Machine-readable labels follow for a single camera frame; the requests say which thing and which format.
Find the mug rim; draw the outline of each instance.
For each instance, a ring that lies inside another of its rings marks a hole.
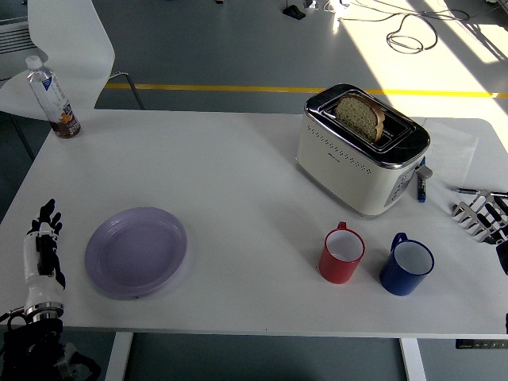
[[[428,254],[430,255],[430,259],[432,260],[432,265],[430,266],[430,269],[427,271],[427,272],[424,272],[422,274],[414,274],[413,272],[409,272],[407,271],[404,267],[402,267],[402,265],[397,261],[397,259],[395,258],[395,249],[397,248],[397,246],[399,246],[400,244],[403,244],[404,242],[413,242],[414,244],[419,244],[420,246],[422,246],[427,252]],[[435,264],[435,260],[434,260],[434,255],[432,254],[432,252],[430,251],[430,249],[425,246],[423,243],[419,242],[419,241],[416,241],[416,240],[404,240],[404,241],[400,241],[398,242],[393,250],[391,251],[391,254],[393,254],[393,257],[394,257],[394,261],[395,263],[398,265],[398,267],[404,271],[406,274],[409,274],[409,275],[412,275],[412,276],[425,276],[425,275],[428,275],[433,269],[434,269],[434,264]]]
[[[340,260],[339,258],[335,257],[331,251],[329,250],[328,248],[328,237],[332,234],[332,233],[335,233],[335,232],[342,232],[342,231],[348,231],[350,233],[353,233],[361,242],[362,244],[362,254],[356,258],[355,260]],[[355,262],[357,261],[360,261],[363,257],[364,257],[364,254],[365,254],[365,242],[364,242],[364,239],[357,233],[355,232],[354,230],[351,230],[350,228],[348,227],[345,227],[345,228],[336,228],[334,230],[332,230],[331,232],[329,232],[328,234],[326,234],[326,238],[325,238],[325,248],[326,248],[326,251],[328,252],[329,256],[331,256],[334,260],[337,260],[343,264],[354,264]]]

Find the bottle cap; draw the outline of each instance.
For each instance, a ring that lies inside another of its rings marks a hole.
[[[42,61],[40,60],[39,56],[26,57],[25,62],[26,66],[28,66],[30,70],[36,70],[39,67],[42,67]]]

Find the purple plate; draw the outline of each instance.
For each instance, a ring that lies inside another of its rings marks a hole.
[[[101,290],[133,298],[162,287],[179,269],[186,250],[187,235],[175,216],[157,208],[134,208],[95,230],[85,267]]]

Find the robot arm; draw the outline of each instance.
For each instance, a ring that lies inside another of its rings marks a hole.
[[[62,293],[65,277],[56,255],[58,234],[62,229],[61,215],[56,213],[55,200],[40,208],[39,216],[23,241],[25,282],[29,296],[23,307],[3,314],[0,321],[9,318],[9,330],[4,334],[2,381],[44,379],[51,381],[75,380],[79,365],[88,368],[91,375],[86,381],[95,381],[101,368],[90,358],[76,352],[72,343],[61,345],[60,334],[64,313]],[[23,318],[26,325],[13,329],[11,321]]]
[[[58,233],[62,229],[61,214],[52,217],[55,200],[40,208],[39,216],[23,242],[25,281],[29,296],[25,303],[25,320],[59,318],[64,313],[62,292],[65,277],[56,255]]]

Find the marker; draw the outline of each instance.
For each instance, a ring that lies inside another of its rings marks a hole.
[[[420,167],[422,165],[425,165],[425,156],[423,156],[423,159],[421,159]],[[425,202],[426,198],[427,198],[427,195],[425,193],[425,179],[418,176],[418,201]]]

